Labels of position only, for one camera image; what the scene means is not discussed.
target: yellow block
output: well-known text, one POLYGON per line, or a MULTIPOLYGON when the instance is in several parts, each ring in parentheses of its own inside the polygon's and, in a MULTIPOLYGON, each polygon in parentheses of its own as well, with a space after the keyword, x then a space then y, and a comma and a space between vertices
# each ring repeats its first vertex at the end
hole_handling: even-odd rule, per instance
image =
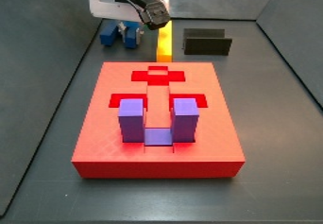
POLYGON ((156 46, 156 62, 172 62, 172 21, 159 29, 158 46, 156 46))

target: purple block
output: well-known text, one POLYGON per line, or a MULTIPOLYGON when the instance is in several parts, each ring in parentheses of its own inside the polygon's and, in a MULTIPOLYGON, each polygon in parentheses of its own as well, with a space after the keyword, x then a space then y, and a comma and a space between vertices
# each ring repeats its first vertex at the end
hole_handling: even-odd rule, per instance
POLYGON ((124 143, 144 143, 144 101, 121 99, 119 124, 124 143))
POLYGON ((172 138, 174 143, 192 143, 196 141, 196 122, 199 112, 194 98, 174 100, 172 138))
POLYGON ((171 129, 146 129, 146 146, 172 146, 171 129))

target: black block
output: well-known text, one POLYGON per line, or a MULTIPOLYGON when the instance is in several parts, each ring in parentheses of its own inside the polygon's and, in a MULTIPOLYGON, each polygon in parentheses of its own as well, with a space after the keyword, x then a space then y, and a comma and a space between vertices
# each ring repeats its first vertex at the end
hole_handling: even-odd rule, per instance
POLYGON ((186 55, 228 55, 232 39, 224 38, 224 29, 184 29, 186 55))

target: blue object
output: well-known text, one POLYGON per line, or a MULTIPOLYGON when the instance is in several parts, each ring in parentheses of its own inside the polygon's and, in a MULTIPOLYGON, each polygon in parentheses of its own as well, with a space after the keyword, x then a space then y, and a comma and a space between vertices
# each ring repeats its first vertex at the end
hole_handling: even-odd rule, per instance
POLYGON ((146 146, 172 146, 171 129, 146 129, 146 146))
POLYGON ((125 48, 136 48, 136 29, 137 27, 129 27, 125 35, 125 48))
POLYGON ((174 100, 172 139, 174 143, 192 143, 196 141, 196 122, 199 112, 194 98, 174 100))
POLYGON ((124 143, 144 143, 144 100, 121 99, 119 124, 124 143))
POLYGON ((117 35, 119 35, 117 24, 116 24, 116 21, 111 20, 108 21, 105 28, 100 33, 101 44, 105 46, 111 46, 116 40, 117 35))
MULTIPOLYGON (((125 48, 136 48, 137 44, 137 38, 136 38, 136 30, 140 28, 140 23, 123 21, 125 28, 125 48)), ((108 20, 107 25, 104 27, 104 30, 100 33, 100 41, 101 44, 105 46, 111 46, 117 38, 117 36, 121 36, 119 32, 117 27, 117 21, 116 20, 108 20)))

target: red base block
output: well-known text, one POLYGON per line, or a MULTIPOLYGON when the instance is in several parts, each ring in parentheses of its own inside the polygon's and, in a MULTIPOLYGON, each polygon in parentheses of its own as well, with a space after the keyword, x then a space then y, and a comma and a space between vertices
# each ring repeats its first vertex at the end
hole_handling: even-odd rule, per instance
MULTIPOLYGON (((155 63, 146 62, 104 64, 72 157, 80 176, 83 178, 236 176, 244 163, 244 156, 212 63, 158 64, 168 67, 170 72, 184 72, 184 81, 170 80, 170 95, 204 95, 207 104, 199 106, 196 142, 174 143, 174 146, 144 146, 144 143, 121 142, 119 109, 108 107, 111 95, 117 94, 119 89, 120 96, 132 94, 135 90, 135 93, 147 96, 150 104, 150 100, 154 100, 150 98, 154 85, 148 85, 144 81, 131 81, 131 76, 133 71, 148 71, 154 65, 155 63)), ((166 99, 164 104, 170 106, 172 102, 166 99)), ((150 110, 158 111, 155 108, 146 110, 150 117, 154 115, 150 110)), ((162 107, 160 111, 170 115, 170 107, 168 109, 162 107)))

